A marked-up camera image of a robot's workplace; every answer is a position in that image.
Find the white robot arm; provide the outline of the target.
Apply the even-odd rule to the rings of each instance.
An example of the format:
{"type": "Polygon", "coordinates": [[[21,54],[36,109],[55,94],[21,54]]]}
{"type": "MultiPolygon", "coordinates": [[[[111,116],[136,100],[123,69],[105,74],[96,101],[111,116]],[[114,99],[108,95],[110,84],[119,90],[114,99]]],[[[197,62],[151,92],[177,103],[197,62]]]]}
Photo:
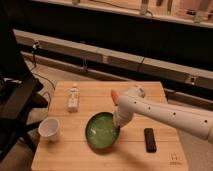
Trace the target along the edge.
{"type": "Polygon", "coordinates": [[[147,100],[140,86],[131,86],[120,94],[112,90],[111,97],[116,106],[113,121],[118,127],[140,114],[213,144],[212,111],[147,100]]]}

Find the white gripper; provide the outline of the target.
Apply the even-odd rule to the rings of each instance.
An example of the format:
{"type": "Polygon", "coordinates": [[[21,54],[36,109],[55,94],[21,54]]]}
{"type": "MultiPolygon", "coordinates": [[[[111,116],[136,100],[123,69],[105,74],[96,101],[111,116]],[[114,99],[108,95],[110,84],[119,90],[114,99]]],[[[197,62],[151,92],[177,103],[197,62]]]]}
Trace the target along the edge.
{"type": "Polygon", "coordinates": [[[129,112],[125,108],[121,108],[119,106],[115,107],[113,114],[113,123],[116,127],[124,127],[132,120],[132,118],[132,112],[129,112]]]}

